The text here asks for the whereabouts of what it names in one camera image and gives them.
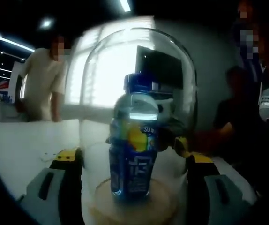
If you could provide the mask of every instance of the wall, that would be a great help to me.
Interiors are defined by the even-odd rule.
[[[237,65],[236,49],[228,34],[209,30],[200,25],[167,20],[155,20],[157,30],[172,35],[187,49],[197,74],[197,130],[212,127],[220,101],[230,96],[225,72]],[[157,49],[168,53],[169,50]]]
[[[23,64],[20,62],[14,62],[14,66],[12,69],[10,80],[4,80],[2,83],[8,82],[8,88],[0,89],[0,91],[7,91],[7,95],[9,95],[14,102],[15,99],[15,89],[16,89],[16,83],[17,83],[17,77],[19,75],[19,72],[22,69]]]

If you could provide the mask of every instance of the dark shirt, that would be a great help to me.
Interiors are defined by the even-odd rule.
[[[258,106],[254,99],[228,99],[219,104],[214,128],[221,129],[228,122],[234,128],[234,135],[217,149],[217,154],[230,164],[250,157],[253,151],[255,132],[258,126]]]

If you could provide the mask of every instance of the glass dome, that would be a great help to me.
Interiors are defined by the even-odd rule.
[[[156,77],[150,94],[158,104],[164,105],[167,101],[167,105],[171,105],[171,101],[174,102],[172,113],[165,116],[179,120],[185,129],[194,128],[196,79],[193,62],[179,41],[154,29],[120,30],[102,39],[86,60],[80,103],[91,115],[102,111],[112,117],[115,102],[124,94],[124,77],[135,72]],[[85,166],[82,200],[89,208],[92,205],[98,208],[94,203],[96,188],[110,178],[109,144],[105,142],[109,125],[87,120],[81,127]],[[161,152],[156,159],[152,178],[177,193],[183,167],[183,160],[175,152]],[[88,218],[88,212],[82,211],[83,217]]]

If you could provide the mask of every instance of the bottle cap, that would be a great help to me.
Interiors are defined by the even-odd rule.
[[[152,90],[153,77],[149,74],[135,73],[128,74],[124,79],[124,90],[127,93],[142,92],[148,93]]]

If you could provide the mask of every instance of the table surface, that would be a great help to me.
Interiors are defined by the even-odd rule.
[[[94,206],[97,186],[110,177],[109,145],[99,143],[85,150],[85,169],[82,171],[82,216],[86,224],[95,224],[89,208]],[[253,204],[256,195],[249,183],[231,165],[219,157],[212,158],[220,174],[225,174],[242,191],[243,199]],[[173,149],[158,153],[152,178],[164,183],[178,199],[178,211],[172,224],[185,224],[187,180],[183,174],[185,159]]]
[[[88,206],[93,203],[96,187],[110,177],[109,145],[98,142],[106,139],[106,132],[99,133],[98,140],[95,140],[93,138],[96,138],[96,135],[85,128],[90,128],[88,124],[84,124],[83,132],[95,144],[89,144],[89,141],[85,140],[87,145],[83,148],[85,168],[82,171],[82,215],[86,224],[93,225],[94,220]],[[65,120],[59,124],[0,123],[0,177],[10,194],[18,199],[26,193],[29,182],[43,168],[49,167],[53,154],[65,148],[79,146],[79,131],[78,120]],[[221,158],[215,157],[213,161],[219,172],[228,176],[243,192],[243,198],[254,203],[256,196],[248,182]],[[158,154],[152,172],[152,178],[164,183],[179,200],[174,224],[185,224],[187,183],[186,175],[183,174],[184,168],[185,159],[168,148]]]

